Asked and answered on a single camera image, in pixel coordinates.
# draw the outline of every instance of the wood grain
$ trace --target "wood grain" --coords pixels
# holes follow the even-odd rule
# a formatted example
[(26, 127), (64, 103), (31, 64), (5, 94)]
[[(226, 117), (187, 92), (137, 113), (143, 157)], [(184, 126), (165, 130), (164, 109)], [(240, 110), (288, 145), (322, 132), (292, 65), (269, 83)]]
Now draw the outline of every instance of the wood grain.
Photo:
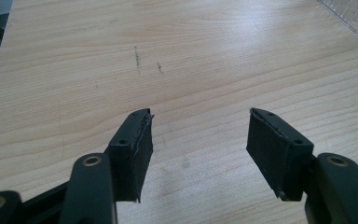
[(120, 223), (306, 223), (245, 151), (251, 107), (358, 162), (358, 35), (317, 1), (15, 0), (0, 51), (0, 190), (23, 200), (150, 107)]

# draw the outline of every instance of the scratch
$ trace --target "scratch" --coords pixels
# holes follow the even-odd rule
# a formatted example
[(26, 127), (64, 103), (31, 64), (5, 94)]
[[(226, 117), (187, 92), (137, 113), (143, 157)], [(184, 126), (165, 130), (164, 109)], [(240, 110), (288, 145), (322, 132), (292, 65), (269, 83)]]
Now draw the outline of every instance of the scratch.
[(61, 126), (61, 105), (60, 103), (58, 103), (58, 124), (59, 124), (59, 128), (60, 128), (60, 135), (62, 138), (62, 154), (61, 154), (61, 161), (63, 159), (63, 153), (65, 151), (65, 139), (63, 138), (63, 134), (62, 134), (62, 126)]
[(159, 73), (162, 74), (162, 75), (164, 75), (164, 72), (162, 72), (161, 64), (159, 64), (159, 62), (157, 62), (157, 67), (158, 67)]
[(139, 67), (141, 65), (141, 57), (138, 54), (138, 50), (137, 50), (136, 46), (134, 48), (135, 48), (136, 67), (138, 68), (138, 75), (141, 75), (141, 70), (140, 70), (140, 67)]

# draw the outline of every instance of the black bracket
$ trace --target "black bracket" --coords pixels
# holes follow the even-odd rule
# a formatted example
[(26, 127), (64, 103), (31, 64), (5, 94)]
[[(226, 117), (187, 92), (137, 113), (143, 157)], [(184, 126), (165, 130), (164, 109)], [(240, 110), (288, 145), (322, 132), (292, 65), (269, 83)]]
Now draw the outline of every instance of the black bracket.
[(23, 203), (15, 191), (0, 192), (0, 224), (117, 223), (116, 202), (141, 201), (153, 153), (149, 109), (127, 117), (104, 153), (79, 158), (70, 180)]
[(333, 153), (312, 155), (313, 144), (277, 115), (252, 108), (247, 151), (275, 195), (308, 195), (309, 223), (358, 224), (358, 165)]

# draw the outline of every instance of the transparent plastic box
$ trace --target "transparent plastic box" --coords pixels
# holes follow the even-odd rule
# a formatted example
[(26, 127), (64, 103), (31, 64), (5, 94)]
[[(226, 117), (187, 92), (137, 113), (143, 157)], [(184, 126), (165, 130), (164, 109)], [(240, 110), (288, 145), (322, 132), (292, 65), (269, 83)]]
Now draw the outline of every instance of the transparent plastic box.
[(358, 0), (319, 0), (319, 2), (358, 34)]

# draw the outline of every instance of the wooden table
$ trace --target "wooden table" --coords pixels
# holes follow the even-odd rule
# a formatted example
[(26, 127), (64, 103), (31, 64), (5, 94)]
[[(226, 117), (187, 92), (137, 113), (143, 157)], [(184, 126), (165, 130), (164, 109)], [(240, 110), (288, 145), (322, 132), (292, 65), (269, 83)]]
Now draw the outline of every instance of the wooden table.
[(270, 110), (358, 162), (358, 35), (316, 0), (15, 0), (0, 51), (0, 190), (28, 200), (150, 107), (155, 153), (120, 223), (306, 223), (246, 152)]

